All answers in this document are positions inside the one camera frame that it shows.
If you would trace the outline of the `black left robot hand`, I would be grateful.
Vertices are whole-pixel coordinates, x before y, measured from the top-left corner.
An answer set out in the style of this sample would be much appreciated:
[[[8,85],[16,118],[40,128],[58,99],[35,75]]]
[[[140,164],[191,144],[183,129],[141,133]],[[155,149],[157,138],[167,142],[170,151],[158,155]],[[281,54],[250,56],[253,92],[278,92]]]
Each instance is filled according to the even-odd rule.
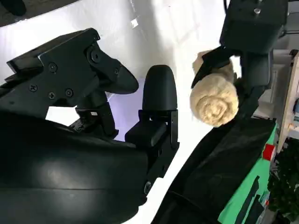
[[[286,0],[232,0],[219,47],[201,54],[194,96],[258,100],[269,88],[274,44],[287,23]]]

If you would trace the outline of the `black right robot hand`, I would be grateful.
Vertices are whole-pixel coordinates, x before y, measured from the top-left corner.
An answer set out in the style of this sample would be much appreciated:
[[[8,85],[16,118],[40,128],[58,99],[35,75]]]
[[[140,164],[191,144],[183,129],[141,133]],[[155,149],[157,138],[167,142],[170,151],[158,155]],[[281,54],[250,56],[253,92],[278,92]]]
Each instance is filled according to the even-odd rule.
[[[178,148],[174,75],[146,76],[138,122],[116,140],[107,93],[132,94],[134,75],[93,28],[59,36],[8,62],[0,87],[0,221],[121,224],[146,203]]]

